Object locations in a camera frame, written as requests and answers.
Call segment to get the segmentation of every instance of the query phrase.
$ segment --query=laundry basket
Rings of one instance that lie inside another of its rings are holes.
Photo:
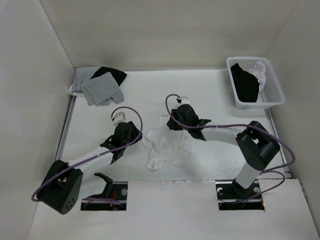
[[[240,101],[237,95],[234,79],[232,77],[231,67],[235,64],[239,64],[239,66],[244,71],[249,71],[254,67],[257,61],[260,61],[262,64],[265,65],[266,81],[264,89],[261,92],[259,92],[258,99],[256,102]],[[285,102],[285,95],[281,89],[276,74],[268,59],[264,57],[236,56],[229,57],[226,60],[226,64],[228,67],[230,80],[233,88],[235,107],[237,109],[268,109],[272,106],[281,105]]]

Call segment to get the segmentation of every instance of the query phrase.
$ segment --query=crumpled white fabric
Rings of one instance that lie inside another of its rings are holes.
[[[150,149],[146,168],[152,172],[160,170],[166,163],[172,163],[177,154],[192,152],[189,133],[170,130],[167,126],[169,119],[167,112],[162,114],[158,125],[142,139],[144,147]]]
[[[260,61],[257,61],[256,64],[253,66],[253,68],[248,71],[248,73],[254,75],[256,79],[258,79],[259,92],[261,92],[265,88],[266,79],[267,79],[266,66]]]

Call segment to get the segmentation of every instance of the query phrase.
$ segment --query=wall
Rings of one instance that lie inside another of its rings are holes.
[[[292,175],[302,180],[320,229],[320,1],[300,0],[267,57],[286,95],[272,109],[278,133],[295,151]]]
[[[266,56],[298,0],[40,0],[75,67],[226,68]]]
[[[0,0],[0,239],[28,238],[74,69],[38,0]]]

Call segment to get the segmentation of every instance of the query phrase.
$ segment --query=gray cloth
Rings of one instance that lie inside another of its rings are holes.
[[[93,104],[108,106],[111,98],[116,104],[122,103],[125,100],[124,95],[110,72],[92,78],[101,67],[77,68],[71,91],[83,93],[89,106]]]
[[[80,84],[80,87],[87,99],[88,105],[92,105],[92,100],[96,105],[100,105],[110,98],[116,104],[122,103],[125,100],[120,87],[110,72],[83,82]]]

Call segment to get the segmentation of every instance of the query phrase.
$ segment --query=black cloth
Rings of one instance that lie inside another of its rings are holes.
[[[120,86],[127,77],[127,74],[123,71],[120,71],[111,67],[102,66],[93,74],[91,79],[100,77],[106,73],[111,73],[112,77],[115,79],[118,86]]]
[[[255,103],[259,95],[258,79],[244,71],[238,63],[231,67],[231,73],[238,99],[245,103]]]

